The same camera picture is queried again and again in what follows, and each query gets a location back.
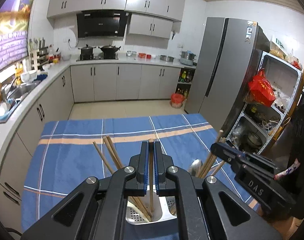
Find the white plastic utensil holder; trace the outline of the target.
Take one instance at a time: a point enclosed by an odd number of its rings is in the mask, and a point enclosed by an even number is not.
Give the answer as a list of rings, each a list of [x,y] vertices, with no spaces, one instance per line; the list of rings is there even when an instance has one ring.
[[[140,204],[137,205],[133,199],[128,201],[125,220],[131,225],[149,225],[176,219],[176,215],[170,212],[170,207],[175,203],[175,198],[159,197],[156,194],[155,185],[153,192],[149,191],[144,197],[139,197]]]

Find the grey lower kitchen cabinets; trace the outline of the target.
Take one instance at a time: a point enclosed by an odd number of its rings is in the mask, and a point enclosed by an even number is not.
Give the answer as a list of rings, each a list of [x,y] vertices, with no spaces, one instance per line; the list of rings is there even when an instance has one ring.
[[[53,69],[32,99],[6,123],[0,124],[0,221],[5,227],[23,231],[21,207],[24,183],[44,126],[51,121],[69,121],[75,102],[92,101],[104,87],[97,65]]]

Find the grey kitchen cabinets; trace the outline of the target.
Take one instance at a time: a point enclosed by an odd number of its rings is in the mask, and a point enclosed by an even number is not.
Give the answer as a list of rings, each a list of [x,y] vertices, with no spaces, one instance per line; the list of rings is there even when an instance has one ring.
[[[183,16],[185,0],[50,0],[48,18],[88,10],[129,13],[125,33],[169,39],[174,22]]]
[[[53,69],[32,99],[6,123],[0,124],[0,221],[5,227],[23,231],[21,207],[24,183],[44,126],[51,121],[69,121],[75,102],[92,101],[104,87],[97,65]]]

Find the steel kitchen sink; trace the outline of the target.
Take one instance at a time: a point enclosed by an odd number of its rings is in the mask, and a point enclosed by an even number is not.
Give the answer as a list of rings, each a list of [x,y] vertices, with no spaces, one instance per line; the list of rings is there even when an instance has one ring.
[[[5,101],[0,103],[0,124],[4,124],[14,113],[19,104],[34,90],[41,81],[24,83],[8,94]]]

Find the grey upper kitchen cabinets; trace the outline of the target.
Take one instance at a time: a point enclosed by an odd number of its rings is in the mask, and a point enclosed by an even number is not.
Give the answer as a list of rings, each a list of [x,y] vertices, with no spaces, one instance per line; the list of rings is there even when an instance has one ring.
[[[125,33],[169,39],[174,22],[183,16],[185,0],[50,0],[48,18],[88,10],[129,13]]]

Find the red bag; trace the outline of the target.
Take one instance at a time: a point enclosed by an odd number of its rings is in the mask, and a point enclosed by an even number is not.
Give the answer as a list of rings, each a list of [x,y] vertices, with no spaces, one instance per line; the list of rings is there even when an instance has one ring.
[[[275,95],[272,86],[265,76],[264,68],[262,68],[248,83],[247,102],[271,107],[274,101]]]

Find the white metal shelf rack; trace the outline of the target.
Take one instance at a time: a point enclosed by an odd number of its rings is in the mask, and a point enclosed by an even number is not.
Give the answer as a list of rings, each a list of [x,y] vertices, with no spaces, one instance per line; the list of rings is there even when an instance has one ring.
[[[241,151],[261,154],[289,122],[288,112],[302,77],[302,65],[289,54],[263,52],[250,78],[244,106],[226,142]]]

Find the red trash bin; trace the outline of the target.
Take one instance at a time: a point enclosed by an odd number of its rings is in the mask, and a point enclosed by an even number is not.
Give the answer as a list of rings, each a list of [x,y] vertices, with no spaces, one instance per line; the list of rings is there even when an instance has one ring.
[[[173,108],[181,108],[185,97],[182,94],[173,93],[170,99],[170,105]]]

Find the grey double door refrigerator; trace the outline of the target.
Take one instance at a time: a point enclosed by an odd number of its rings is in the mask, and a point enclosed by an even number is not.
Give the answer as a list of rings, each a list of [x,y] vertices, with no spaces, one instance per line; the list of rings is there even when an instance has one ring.
[[[201,114],[216,131],[232,130],[244,106],[248,83],[269,40],[257,22],[209,17],[185,111]]]

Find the steel steamer pot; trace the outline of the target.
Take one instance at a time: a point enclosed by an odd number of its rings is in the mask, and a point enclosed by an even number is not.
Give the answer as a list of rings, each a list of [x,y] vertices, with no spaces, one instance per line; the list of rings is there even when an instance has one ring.
[[[189,50],[182,51],[180,56],[180,63],[187,66],[192,66],[194,64],[195,57],[196,55]]]

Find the steel basin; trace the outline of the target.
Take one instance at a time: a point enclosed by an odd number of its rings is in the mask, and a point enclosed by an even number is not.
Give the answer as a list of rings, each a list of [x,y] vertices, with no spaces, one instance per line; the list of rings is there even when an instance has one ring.
[[[173,62],[174,57],[168,56],[168,55],[160,55],[160,60],[161,61],[166,61],[166,62]]]

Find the black cooking pot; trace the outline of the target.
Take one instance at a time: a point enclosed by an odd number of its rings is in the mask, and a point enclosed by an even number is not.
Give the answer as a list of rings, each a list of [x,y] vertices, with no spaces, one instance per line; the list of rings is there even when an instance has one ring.
[[[96,47],[89,46],[88,44],[86,44],[85,47],[78,48],[80,50],[80,61],[93,60],[93,50],[95,48]]]

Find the wooden knife rack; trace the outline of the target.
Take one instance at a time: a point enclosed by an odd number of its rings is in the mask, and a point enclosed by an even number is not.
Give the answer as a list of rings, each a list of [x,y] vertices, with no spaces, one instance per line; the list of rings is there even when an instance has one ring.
[[[45,38],[30,38],[28,51],[32,70],[43,70],[43,66],[51,63],[55,54],[53,44],[45,45]]]

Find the black range hood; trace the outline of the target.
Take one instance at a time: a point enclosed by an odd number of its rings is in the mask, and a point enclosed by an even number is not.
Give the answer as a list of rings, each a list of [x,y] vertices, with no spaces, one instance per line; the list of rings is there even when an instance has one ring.
[[[88,10],[76,16],[78,38],[123,37],[129,13],[123,10]]]

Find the printed window blind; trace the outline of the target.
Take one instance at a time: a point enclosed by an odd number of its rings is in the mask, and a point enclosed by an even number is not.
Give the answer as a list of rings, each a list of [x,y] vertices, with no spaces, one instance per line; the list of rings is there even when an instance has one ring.
[[[28,54],[33,0],[5,0],[0,7],[0,71]]]

